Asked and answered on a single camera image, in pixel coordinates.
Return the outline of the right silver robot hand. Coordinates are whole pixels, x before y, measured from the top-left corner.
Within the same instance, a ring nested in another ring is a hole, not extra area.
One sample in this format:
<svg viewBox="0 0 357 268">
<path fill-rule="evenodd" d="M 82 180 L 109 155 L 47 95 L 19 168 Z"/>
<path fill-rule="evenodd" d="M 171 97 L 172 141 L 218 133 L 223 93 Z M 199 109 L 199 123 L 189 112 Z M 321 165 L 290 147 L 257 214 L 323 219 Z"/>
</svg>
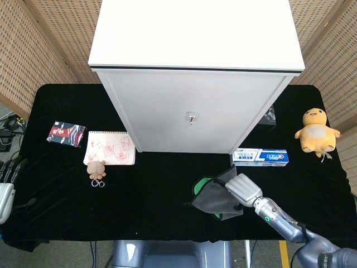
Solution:
<svg viewBox="0 0 357 268">
<path fill-rule="evenodd" d="M 224 189 L 245 207 L 256 208 L 266 202 L 261 188 L 243 173 L 233 177 L 227 183 L 221 179 L 214 179 L 214 182 L 223 186 Z"/>
</svg>

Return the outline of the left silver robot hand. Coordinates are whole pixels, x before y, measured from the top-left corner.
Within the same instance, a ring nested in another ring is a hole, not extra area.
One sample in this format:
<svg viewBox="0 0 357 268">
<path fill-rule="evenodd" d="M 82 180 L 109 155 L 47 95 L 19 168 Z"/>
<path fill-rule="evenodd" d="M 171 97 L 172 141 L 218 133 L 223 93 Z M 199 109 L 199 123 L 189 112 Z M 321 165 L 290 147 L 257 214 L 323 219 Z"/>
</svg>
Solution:
<svg viewBox="0 0 357 268">
<path fill-rule="evenodd" d="M 5 224 L 13 211 L 15 184 L 27 163 L 28 159 L 23 159 L 22 156 L 1 162 L 1 225 Z"/>
</svg>

